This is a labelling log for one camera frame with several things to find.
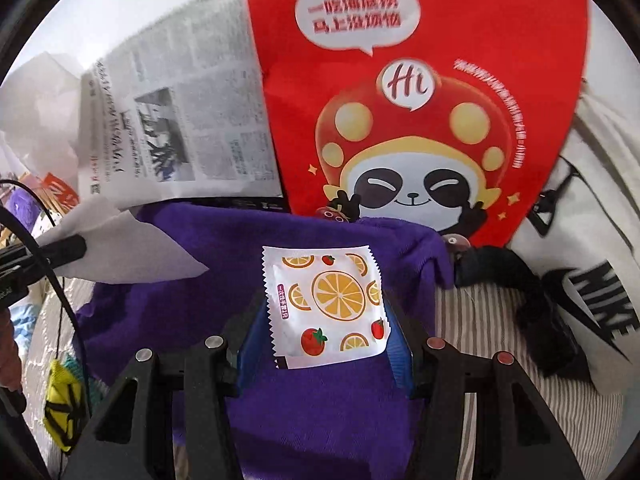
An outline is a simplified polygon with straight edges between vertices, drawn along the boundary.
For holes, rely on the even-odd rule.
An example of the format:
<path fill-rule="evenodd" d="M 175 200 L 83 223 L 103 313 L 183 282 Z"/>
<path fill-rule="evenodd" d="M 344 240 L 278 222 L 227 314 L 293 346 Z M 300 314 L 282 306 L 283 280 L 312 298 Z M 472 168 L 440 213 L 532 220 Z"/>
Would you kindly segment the white tissue paper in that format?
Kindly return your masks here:
<path fill-rule="evenodd" d="M 37 243 L 40 246 L 81 236 L 85 255 L 55 269 L 63 278 L 83 278 L 105 284 L 159 283 L 197 278 L 208 271 L 171 237 L 129 211 L 118 210 L 101 195 L 72 209 Z"/>

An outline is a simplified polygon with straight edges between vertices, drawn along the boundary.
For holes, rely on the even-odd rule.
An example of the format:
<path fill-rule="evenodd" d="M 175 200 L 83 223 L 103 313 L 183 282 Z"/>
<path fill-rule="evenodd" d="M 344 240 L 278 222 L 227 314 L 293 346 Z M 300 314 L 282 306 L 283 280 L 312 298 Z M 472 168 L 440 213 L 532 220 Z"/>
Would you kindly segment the yellow mini pouch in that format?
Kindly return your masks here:
<path fill-rule="evenodd" d="M 44 397 L 43 425 L 64 454 L 70 454 L 77 445 L 86 419 L 84 386 L 59 360 L 53 360 Z"/>

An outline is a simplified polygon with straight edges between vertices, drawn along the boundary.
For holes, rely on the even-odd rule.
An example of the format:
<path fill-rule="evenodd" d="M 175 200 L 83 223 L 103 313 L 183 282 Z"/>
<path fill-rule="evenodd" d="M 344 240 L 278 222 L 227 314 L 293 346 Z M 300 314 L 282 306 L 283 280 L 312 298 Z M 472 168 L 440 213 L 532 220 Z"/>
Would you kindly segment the fruit print wet wipe sachet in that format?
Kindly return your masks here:
<path fill-rule="evenodd" d="M 300 370 L 384 353 L 390 322 L 369 246 L 262 248 L 273 361 Z"/>

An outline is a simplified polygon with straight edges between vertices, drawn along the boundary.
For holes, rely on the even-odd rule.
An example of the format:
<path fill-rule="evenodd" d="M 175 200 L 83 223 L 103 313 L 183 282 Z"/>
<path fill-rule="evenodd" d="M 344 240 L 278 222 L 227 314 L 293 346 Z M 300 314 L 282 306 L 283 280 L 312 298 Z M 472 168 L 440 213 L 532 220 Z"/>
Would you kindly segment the teal striped cloth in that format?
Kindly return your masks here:
<path fill-rule="evenodd" d="M 82 374 L 81 364 L 71 354 L 66 354 L 62 359 L 62 365 L 80 382 L 84 382 L 84 375 Z M 88 377 L 89 392 L 92 406 L 95 408 L 98 406 L 107 396 L 108 385 L 104 384 L 101 379 L 93 376 Z"/>

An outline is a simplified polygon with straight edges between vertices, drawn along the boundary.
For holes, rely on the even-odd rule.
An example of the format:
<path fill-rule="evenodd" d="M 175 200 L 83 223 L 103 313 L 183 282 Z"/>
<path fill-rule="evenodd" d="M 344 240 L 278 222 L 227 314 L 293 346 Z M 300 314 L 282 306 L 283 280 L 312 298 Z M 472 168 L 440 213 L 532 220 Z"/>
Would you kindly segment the white Miniso plastic bag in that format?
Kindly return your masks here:
<path fill-rule="evenodd" d="M 41 53 L 1 85 L 1 132 L 61 208 L 79 203 L 80 79 L 60 56 Z"/>

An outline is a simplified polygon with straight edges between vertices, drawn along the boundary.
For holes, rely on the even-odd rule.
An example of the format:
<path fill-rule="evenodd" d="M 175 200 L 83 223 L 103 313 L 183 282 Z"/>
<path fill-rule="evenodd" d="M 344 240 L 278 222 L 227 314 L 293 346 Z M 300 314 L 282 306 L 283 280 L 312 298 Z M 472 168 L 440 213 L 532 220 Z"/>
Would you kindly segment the purple towel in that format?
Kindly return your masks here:
<path fill-rule="evenodd" d="M 197 278 L 93 289 L 78 313 L 90 372 L 112 384 L 134 354 L 187 349 L 259 304 L 254 384 L 228 407 L 244 474 L 259 479 L 400 479 L 419 405 L 395 384 L 385 310 L 426 328 L 450 287 L 442 237 L 397 219 L 354 223 L 187 203 L 146 206 L 206 267 Z"/>

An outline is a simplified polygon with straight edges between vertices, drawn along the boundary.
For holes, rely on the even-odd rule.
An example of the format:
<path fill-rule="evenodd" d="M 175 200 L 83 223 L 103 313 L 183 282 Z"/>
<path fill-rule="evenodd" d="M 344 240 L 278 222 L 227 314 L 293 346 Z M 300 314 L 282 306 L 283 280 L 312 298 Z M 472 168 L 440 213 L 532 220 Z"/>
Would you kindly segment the folded newspaper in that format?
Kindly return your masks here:
<path fill-rule="evenodd" d="M 192 0 L 81 77 L 79 196 L 286 207 L 247 0 Z"/>

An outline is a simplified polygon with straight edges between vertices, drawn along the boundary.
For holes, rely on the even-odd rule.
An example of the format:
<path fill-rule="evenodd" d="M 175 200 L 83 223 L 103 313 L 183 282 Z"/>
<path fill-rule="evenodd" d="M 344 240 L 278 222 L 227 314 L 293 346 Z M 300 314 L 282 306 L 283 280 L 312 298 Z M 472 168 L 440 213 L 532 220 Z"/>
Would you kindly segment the grey Nike waist bag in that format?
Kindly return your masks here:
<path fill-rule="evenodd" d="M 506 248 L 468 249 L 454 282 L 514 288 L 516 322 L 546 376 L 602 394 L 639 376 L 639 125 L 583 84 L 565 144 Z"/>

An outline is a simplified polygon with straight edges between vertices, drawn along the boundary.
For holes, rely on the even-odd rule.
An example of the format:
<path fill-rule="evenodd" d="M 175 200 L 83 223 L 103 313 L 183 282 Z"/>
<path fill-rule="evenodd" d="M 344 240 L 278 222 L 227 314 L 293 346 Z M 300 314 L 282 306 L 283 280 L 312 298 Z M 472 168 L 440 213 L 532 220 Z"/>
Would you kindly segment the red paper shopping bag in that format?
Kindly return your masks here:
<path fill-rule="evenodd" d="M 248 0 L 288 204 L 506 243 L 568 133 L 588 0 Z"/>

